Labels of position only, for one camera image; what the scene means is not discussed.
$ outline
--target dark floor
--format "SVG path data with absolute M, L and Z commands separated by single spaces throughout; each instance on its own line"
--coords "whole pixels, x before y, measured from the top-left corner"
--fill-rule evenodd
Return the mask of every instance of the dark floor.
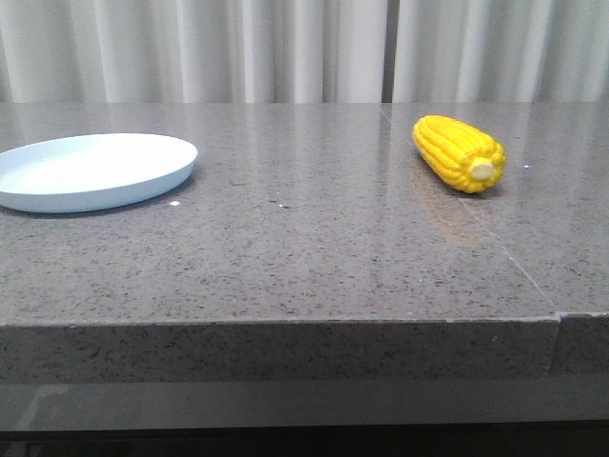
M 4 457 L 609 456 L 609 421 L 117 433 L 0 432 Z

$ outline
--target granite countertop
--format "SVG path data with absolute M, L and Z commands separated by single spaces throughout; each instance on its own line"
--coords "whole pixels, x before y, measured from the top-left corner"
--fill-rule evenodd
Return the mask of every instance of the granite countertop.
M 496 136 L 447 188 L 430 113 Z M 0 209 L 0 383 L 609 373 L 608 104 L 0 104 L 0 151 L 148 132 L 192 177 L 90 213 Z

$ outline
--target plate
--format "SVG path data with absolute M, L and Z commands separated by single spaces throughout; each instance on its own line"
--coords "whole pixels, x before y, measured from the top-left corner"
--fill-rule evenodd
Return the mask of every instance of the plate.
M 129 205 L 180 185 L 196 157 L 188 141 L 144 133 L 23 146 L 0 154 L 0 206 L 65 213 Z

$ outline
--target curtain fold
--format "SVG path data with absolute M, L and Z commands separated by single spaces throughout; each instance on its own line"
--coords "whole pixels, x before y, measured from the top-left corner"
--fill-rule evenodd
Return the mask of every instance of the curtain fold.
M 609 0 L 0 0 L 0 101 L 609 100 Z

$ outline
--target corn on the cob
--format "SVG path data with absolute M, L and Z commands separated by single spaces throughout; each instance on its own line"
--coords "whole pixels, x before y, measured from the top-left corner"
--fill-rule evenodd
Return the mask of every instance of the corn on the cob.
M 422 158 L 449 186 L 467 193 L 495 186 L 505 153 L 492 136 L 445 116 L 425 116 L 413 128 Z

